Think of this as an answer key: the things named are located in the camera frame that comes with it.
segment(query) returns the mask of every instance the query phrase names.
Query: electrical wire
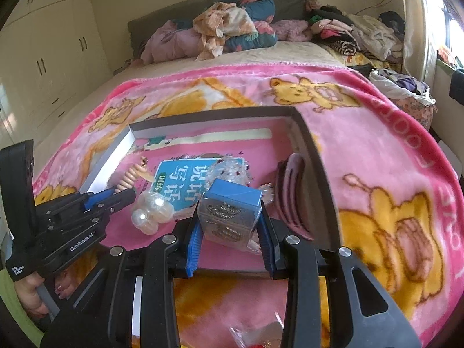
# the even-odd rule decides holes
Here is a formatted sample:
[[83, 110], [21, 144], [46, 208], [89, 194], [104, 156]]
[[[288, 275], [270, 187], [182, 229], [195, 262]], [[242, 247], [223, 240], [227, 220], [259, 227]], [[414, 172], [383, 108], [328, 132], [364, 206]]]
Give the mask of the electrical wire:
[[392, 2], [393, 0], [390, 0], [390, 1], [387, 1], [386, 3], [383, 3], [385, 0], [382, 0], [380, 1], [378, 4], [375, 4], [375, 5], [372, 5], [372, 6], [368, 6], [367, 8], [364, 8], [360, 11], [358, 11], [355, 15], [358, 15], [360, 12], [362, 11], [365, 11], [367, 9], [370, 9], [370, 8], [381, 8], [382, 6], [385, 6], [385, 5], [388, 5], [390, 2]]

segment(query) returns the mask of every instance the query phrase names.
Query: pink comforter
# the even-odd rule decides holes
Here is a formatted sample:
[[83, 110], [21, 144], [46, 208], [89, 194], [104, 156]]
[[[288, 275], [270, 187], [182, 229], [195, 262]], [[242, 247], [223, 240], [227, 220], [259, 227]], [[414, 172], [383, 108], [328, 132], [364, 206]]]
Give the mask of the pink comforter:
[[[39, 174], [36, 200], [78, 189], [129, 123], [260, 104], [294, 105], [302, 114], [318, 143], [344, 243], [368, 264], [428, 344], [464, 289], [463, 195], [433, 138], [349, 69], [233, 65], [125, 82]], [[135, 229], [130, 221], [121, 223]], [[232, 348], [229, 327], [263, 326], [274, 311], [283, 317], [286, 282], [196, 276], [178, 282], [175, 295], [182, 341], [195, 348]], [[322, 321], [327, 346], [328, 320]]]

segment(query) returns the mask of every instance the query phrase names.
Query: screw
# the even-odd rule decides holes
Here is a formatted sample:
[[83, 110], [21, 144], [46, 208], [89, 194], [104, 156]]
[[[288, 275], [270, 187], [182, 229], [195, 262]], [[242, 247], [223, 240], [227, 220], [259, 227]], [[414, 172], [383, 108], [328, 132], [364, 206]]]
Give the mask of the screw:
[[172, 234], [166, 234], [164, 237], [163, 237], [163, 243], [165, 244], [172, 244], [176, 241], [176, 237], [175, 235], [172, 235]]
[[345, 246], [342, 246], [338, 249], [338, 253], [343, 256], [343, 257], [350, 257], [351, 256], [351, 250]]
[[285, 240], [289, 244], [299, 244], [300, 243], [300, 238], [298, 238], [297, 236], [287, 236], [285, 238]]
[[114, 246], [110, 249], [110, 255], [112, 257], [118, 257], [124, 252], [124, 249], [121, 246]]

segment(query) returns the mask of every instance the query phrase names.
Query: window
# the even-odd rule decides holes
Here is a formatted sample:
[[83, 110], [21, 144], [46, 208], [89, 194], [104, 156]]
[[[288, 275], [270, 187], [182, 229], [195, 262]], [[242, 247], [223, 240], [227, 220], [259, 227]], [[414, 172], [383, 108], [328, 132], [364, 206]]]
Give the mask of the window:
[[445, 45], [453, 56], [464, 60], [464, 31], [453, 19], [443, 0], [427, 0], [428, 19], [437, 46]]

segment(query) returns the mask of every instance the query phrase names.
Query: wooden beads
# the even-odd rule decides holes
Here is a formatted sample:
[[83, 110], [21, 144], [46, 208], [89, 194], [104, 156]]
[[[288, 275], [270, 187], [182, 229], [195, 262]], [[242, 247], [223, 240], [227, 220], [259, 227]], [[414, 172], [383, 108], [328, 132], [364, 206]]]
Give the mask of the wooden beads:
[[124, 176], [116, 186], [115, 193], [127, 190], [128, 188], [133, 188], [139, 177], [142, 176], [145, 178], [144, 175], [148, 175], [147, 163], [148, 159], [146, 157], [141, 157], [140, 164], [134, 163], [131, 168], [124, 173]]

